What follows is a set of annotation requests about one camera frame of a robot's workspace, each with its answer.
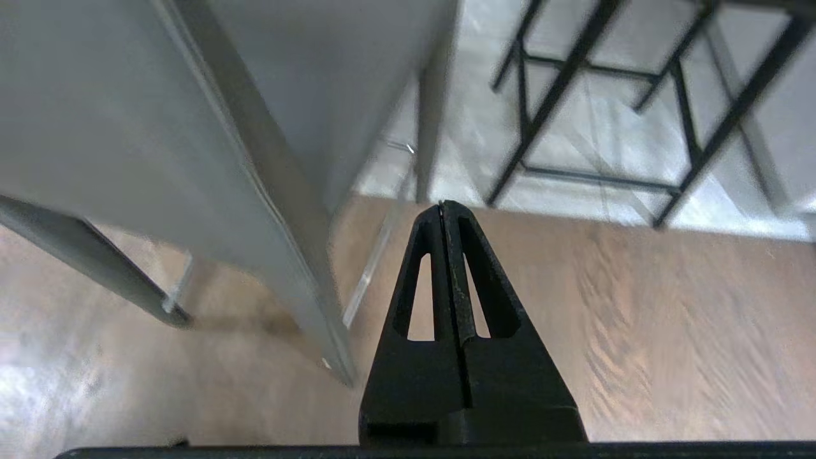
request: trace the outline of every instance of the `floor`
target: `floor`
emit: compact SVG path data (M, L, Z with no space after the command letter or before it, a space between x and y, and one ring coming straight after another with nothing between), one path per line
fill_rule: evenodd
M358 197L344 212L332 248L343 301L391 203ZM185 436L355 443L362 382L421 210L405 208L352 326L353 389L245 274L197 264L181 301L197 325L182 332L0 228L0 457ZM591 440L816 439L812 245L475 213ZM103 231L164 288L180 275L182 253ZM417 311L428 285L420 279ZM417 317L412 336L428 325Z
M527 38L528 51L565 56L591 0L547 2ZM498 94L489 89L502 54L526 5L525 0L463 0L450 74L433 200L456 199L484 207L504 162L517 143L516 77L510 73ZM656 71L694 16L692 2L628 2L592 58L603 64ZM712 55L700 40L684 60L695 123L701 140L724 113L727 98ZM530 110L538 106L554 71L529 66ZM597 75L577 78L529 164L615 173L679 183L687 153L672 84L664 85L642 115L630 105L642 82ZM414 87L408 89L386 137L415 138ZM809 226L780 218L769 207L742 140L733 139L722 160L692 193L672 227L717 233L810 241ZM361 194L394 197L408 158L379 148L357 184ZM667 198L642 192L580 185L536 177L511 181L498 208L569 216L623 225L648 225Z

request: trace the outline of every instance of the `white tile floor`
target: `white tile floor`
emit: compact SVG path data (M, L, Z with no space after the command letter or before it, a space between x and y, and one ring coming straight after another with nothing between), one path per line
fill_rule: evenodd
M565 56L594 2L551 0L530 31L529 52ZM444 136L432 183L432 198L485 206L517 142L516 77L510 73L494 94L489 82L526 6L523 0L463 0L450 76ZM688 26L688 2L633 0L619 14L593 60L655 71ZM726 105L704 41L684 60L698 135L707 139ZM528 65L530 111L538 106L555 72ZM643 82L596 75L577 78L528 163L679 182L688 167L680 115L670 80L642 115L630 104ZM415 138L415 88L406 92L387 137ZM780 220L770 210L734 138L727 153L691 194L674 228L810 240L798 220ZM357 191L393 197L407 170L406 153L382 146L362 174ZM499 208L571 216L624 225L648 225L667 198L661 195L542 180L517 174Z

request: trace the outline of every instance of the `black metal stool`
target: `black metal stool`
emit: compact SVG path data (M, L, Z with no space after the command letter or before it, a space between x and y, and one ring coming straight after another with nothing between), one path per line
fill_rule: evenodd
M589 21L584 25L583 30L575 41L566 60L548 56L532 56L527 53L524 43L527 30L530 28L541 6L544 4L543 0L531 0L516 34L505 52L499 72L491 84L493 90L497 91L504 77L507 75L510 65L515 64L517 66L520 140L512 156L505 163L501 177L497 180L493 190L490 192L490 196L487 199L488 205L492 207L495 205L507 186L510 177L516 171L517 167L521 166L525 174L535 176L589 183L601 182L619 188L643 189L668 194L671 197L668 204L666 204L653 222L655 228L663 228L677 212L680 205L684 202L684 199L687 198L689 193L696 186L699 179L703 176L703 173L713 164L712 160L719 156L722 150L721 147L725 141L728 140L731 132L739 126L743 116L748 113L756 99L762 95L774 77L784 67L791 56L793 56L796 49L803 43L813 27L814 18L816 18L816 4L810 0L728 1L736 4L759 7L782 8L788 13L790 19L787 22L785 30L777 38L776 43L771 47L770 51L768 51L768 54L756 68L754 74L747 81L742 91L732 100L729 109L725 112L725 116L720 120L711 137L701 146L694 130L694 121L681 60L694 40L704 31L708 21L715 15L716 9L724 1L705 0L701 2L692 25L677 43L674 51L663 64L660 71L656 74L652 74L636 69L620 69L605 65L595 65L588 61L589 53L603 34L605 27L612 21L614 13L624 3L623 0L598 0L595 10L592 12ZM559 70L547 95L544 97L532 119L529 118L529 112L527 111L526 65L528 63L551 65ZM550 167L532 167L526 164L525 157L530 146L546 127L555 108L561 102L564 93L574 80L575 75L581 69L614 77L640 78L649 82L649 89L634 106L634 110L638 113L649 106L654 94L667 76L674 78L677 103L680 106L685 143L691 164L691 168L685 174L683 181L679 185L637 180L621 176L603 176L591 172L578 172Z

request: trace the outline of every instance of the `wooden floor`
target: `wooden floor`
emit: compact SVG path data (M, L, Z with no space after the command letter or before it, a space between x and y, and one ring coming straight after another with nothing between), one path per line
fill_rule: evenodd
M355 198L338 225L345 300L389 204ZM353 324L361 381L420 210ZM475 213L592 440L816 439L813 246ZM161 285L179 275L178 252L106 231ZM0 457L184 436L355 443L362 383L334 380L253 278L198 267L185 300L197 327L180 332L0 229ZM416 301L429 309L427 283ZM428 318L416 323L427 336Z

